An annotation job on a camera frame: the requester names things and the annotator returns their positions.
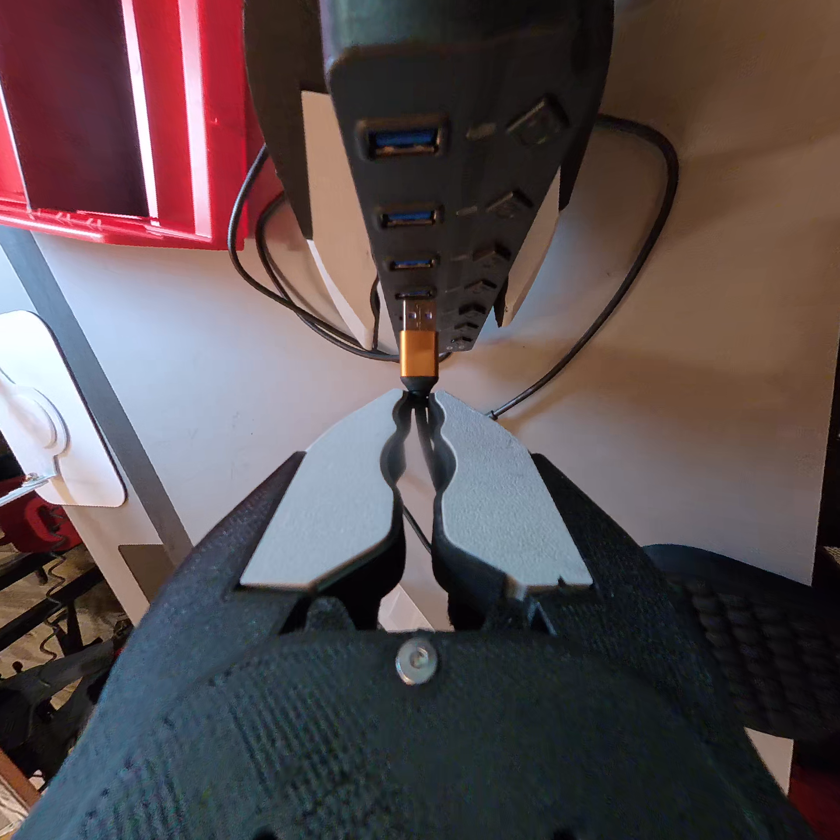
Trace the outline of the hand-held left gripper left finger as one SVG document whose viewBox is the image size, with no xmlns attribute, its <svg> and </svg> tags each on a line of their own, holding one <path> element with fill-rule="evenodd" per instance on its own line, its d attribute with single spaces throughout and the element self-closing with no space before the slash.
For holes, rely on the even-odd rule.
<svg viewBox="0 0 840 840">
<path fill-rule="evenodd" d="M 393 389 L 306 449 L 240 584 L 318 592 L 371 560 L 396 537 L 403 472 L 404 392 Z"/>
</svg>

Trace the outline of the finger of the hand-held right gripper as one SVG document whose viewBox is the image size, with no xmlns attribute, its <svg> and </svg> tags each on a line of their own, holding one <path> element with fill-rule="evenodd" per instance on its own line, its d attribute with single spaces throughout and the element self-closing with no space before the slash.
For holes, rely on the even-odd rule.
<svg viewBox="0 0 840 840">
<path fill-rule="evenodd" d="M 339 122 L 327 93 L 301 93 L 312 233 L 311 255 L 345 326 L 372 350 L 375 262 Z"/>
<path fill-rule="evenodd" d="M 509 326 L 515 318 L 549 252 L 561 214 L 560 183 L 558 169 L 513 261 L 505 289 L 496 300 L 494 312 L 499 328 Z"/>
</svg>

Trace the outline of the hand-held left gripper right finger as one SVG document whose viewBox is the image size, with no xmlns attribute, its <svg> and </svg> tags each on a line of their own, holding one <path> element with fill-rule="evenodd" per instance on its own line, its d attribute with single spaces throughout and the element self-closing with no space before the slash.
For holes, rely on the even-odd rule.
<svg viewBox="0 0 840 840">
<path fill-rule="evenodd" d="M 428 401 L 433 569 L 457 602 L 522 601 L 593 584 L 528 449 L 444 391 Z"/>
</svg>

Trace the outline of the red plastic bin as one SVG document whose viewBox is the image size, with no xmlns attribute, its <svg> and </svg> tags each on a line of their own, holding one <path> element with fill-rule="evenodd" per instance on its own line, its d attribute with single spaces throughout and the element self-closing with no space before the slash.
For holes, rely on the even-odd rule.
<svg viewBox="0 0 840 840">
<path fill-rule="evenodd" d="M 224 249 L 248 145 L 242 12 L 2 1 L 2 226 Z"/>
</svg>

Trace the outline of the black usb hub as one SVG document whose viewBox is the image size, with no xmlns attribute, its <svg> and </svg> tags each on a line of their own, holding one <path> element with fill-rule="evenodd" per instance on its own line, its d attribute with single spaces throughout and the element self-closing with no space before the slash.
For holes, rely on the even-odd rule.
<svg viewBox="0 0 840 840">
<path fill-rule="evenodd" d="M 434 301 L 466 352 L 539 210 L 569 201 L 601 105 L 614 2 L 320 3 L 324 76 L 396 332 Z"/>
</svg>

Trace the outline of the black usb cable orange plugs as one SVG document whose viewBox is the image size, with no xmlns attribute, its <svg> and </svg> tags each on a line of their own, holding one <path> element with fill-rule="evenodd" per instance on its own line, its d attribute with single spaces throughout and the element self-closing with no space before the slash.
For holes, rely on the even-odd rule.
<svg viewBox="0 0 840 840">
<path fill-rule="evenodd" d="M 413 310 L 405 312 L 405 316 L 414 322 L 409 323 L 411 327 L 409 330 L 399 332 L 399 353 L 385 353 L 378 349 L 365 350 L 355 340 L 347 338 L 342 331 L 296 304 L 288 297 L 281 283 L 278 282 L 275 289 L 270 289 L 245 268 L 236 245 L 239 226 L 246 201 L 268 159 L 268 149 L 264 143 L 248 168 L 234 200 L 226 234 L 227 254 L 233 268 L 251 289 L 292 312 L 300 322 L 333 347 L 360 359 L 399 364 L 405 388 L 409 392 L 418 394 L 421 399 L 426 399 L 427 394 L 438 381 L 440 362 L 447 358 L 445 353 L 438 351 L 438 336 L 435 332 L 416 330 L 416 327 L 425 326 L 425 320 L 432 317 L 432 312 L 429 311 L 424 315 Z"/>
</svg>

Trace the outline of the red plastic object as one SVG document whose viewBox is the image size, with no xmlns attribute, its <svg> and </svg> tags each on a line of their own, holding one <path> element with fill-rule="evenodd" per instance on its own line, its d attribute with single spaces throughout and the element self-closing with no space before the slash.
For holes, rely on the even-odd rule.
<svg viewBox="0 0 840 840">
<path fill-rule="evenodd" d="M 21 553 L 60 553 L 82 545 L 65 509 L 29 492 L 1 507 L 2 545 Z"/>
</svg>

